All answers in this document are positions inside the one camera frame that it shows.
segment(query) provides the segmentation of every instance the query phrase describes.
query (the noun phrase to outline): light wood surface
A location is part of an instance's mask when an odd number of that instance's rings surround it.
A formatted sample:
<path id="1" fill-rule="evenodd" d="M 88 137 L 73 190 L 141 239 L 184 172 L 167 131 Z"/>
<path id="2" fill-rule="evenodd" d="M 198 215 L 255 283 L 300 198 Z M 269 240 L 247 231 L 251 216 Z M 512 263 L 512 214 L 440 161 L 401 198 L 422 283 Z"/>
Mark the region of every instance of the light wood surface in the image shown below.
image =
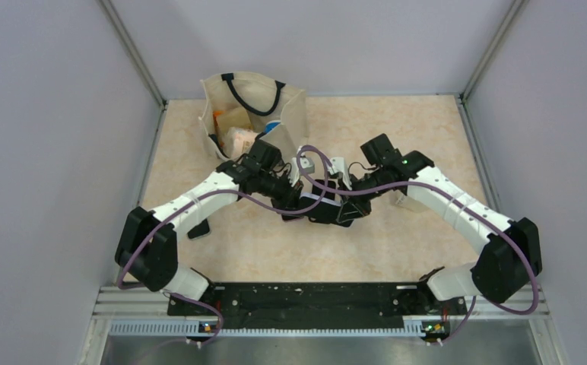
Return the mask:
<path id="1" fill-rule="evenodd" d="M 203 100 L 170 101 L 145 208 L 189 190 L 220 163 L 197 139 L 204 105 Z M 454 183 L 484 200 L 452 96 L 309 97 L 307 115 L 309 143 L 330 157 L 365 163 L 362 143 L 386 133 L 402 154 L 423 152 Z M 363 173 L 358 166 L 352 172 Z M 284 223 L 242 200 L 209 218 L 211 235 L 182 240 L 179 260 L 214 281 L 410 281 L 441 265 L 476 260 L 438 214 L 414 213 L 392 205 L 392 199 L 387 193 L 373 201 L 373 213 L 350 228 Z"/>

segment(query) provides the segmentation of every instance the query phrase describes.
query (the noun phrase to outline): beige bag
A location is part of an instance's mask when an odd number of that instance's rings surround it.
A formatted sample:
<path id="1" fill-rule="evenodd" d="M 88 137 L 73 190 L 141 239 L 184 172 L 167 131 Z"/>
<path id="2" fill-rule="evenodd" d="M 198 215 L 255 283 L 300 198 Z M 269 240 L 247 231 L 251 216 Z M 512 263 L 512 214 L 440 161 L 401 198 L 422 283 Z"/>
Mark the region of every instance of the beige bag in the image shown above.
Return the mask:
<path id="1" fill-rule="evenodd" d="M 239 106 L 249 112 L 255 132 L 263 132 L 266 124 L 272 120 L 280 121 L 262 139 L 279 148 L 284 160 L 295 157 L 298 147 L 306 143 L 309 129 L 304 90 L 253 72 L 215 75 L 201 84 L 206 93 L 206 107 L 199 122 L 204 147 L 210 155 L 228 160 L 213 139 L 213 112 L 228 111 Z"/>

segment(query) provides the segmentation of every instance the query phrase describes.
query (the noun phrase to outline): gray wall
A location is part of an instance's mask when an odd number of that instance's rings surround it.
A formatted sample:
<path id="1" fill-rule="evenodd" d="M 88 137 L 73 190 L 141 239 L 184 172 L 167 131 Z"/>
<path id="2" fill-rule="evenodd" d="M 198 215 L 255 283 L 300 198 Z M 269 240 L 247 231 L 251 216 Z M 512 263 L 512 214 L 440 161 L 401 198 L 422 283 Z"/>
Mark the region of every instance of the gray wall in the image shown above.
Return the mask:
<path id="1" fill-rule="evenodd" d="M 114 0 L 169 99 L 257 71 L 310 94 L 463 90 L 511 0 Z"/>
<path id="2" fill-rule="evenodd" d="M 470 107 L 502 206 L 540 226 L 571 363 L 587 363 L 587 1 L 530 2 Z"/>
<path id="3" fill-rule="evenodd" d="M 95 1 L 0 1 L 0 364 L 78 359 L 158 113 Z"/>

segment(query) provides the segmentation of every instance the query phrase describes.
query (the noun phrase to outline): black bag strap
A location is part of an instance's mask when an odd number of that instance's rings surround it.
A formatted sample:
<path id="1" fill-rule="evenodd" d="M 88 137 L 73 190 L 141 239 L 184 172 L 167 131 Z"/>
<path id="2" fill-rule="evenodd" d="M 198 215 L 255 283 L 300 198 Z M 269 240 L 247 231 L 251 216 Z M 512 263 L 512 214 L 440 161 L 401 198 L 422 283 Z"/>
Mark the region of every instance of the black bag strap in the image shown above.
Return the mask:
<path id="1" fill-rule="evenodd" d="M 235 97 L 235 100 L 237 100 L 237 102 L 240 103 L 241 106 L 244 106 L 244 109 L 250 111 L 253 114 L 256 114 L 257 116 L 268 116 L 269 114 L 274 112 L 275 108 L 278 107 L 278 103 L 280 102 L 280 92 L 282 91 L 282 88 L 285 85 L 284 82 L 280 82 L 280 81 L 276 80 L 276 82 L 275 82 L 276 91 L 275 91 L 274 104 L 271 106 L 271 109 L 267 110 L 266 112 L 261 112 L 255 108 L 253 108 L 249 104 L 247 104 L 242 99 L 242 97 L 237 93 L 237 90 L 235 90 L 235 87 L 233 86 L 233 74 L 222 74 L 222 80 L 226 81 L 227 84 L 229 85 L 229 90 L 231 90 L 231 93 Z"/>

